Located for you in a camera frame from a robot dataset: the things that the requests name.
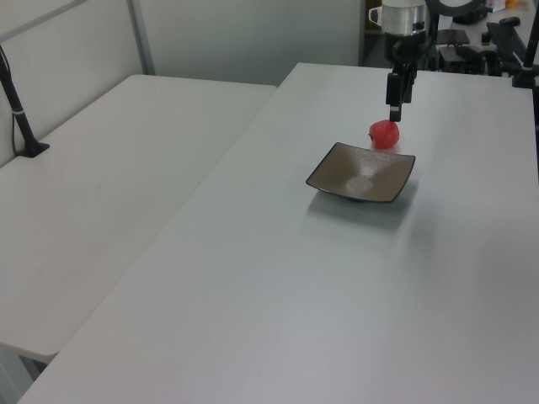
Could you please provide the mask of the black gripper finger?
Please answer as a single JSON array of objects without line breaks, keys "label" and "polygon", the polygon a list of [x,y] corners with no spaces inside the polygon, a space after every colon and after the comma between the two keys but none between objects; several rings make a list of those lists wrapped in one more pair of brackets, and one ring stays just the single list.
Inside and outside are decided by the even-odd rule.
[{"label": "black gripper finger", "polygon": [[386,104],[389,107],[389,120],[400,122],[402,114],[402,75],[397,66],[387,74]]},{"label": "black gripper finger", "polygon": [[403,68],[403,103],[412,102],[413,85],[416,78],[416,63],[408,63]]}]

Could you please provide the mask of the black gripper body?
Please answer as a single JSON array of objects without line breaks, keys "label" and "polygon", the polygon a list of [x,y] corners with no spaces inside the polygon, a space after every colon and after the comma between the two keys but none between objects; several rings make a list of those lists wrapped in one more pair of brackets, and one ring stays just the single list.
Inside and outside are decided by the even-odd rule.
[{"label": "black gripper body", "polygon": [[426,33],[384,34],[384,56],[393,64],[416,62],[425,53]]}]

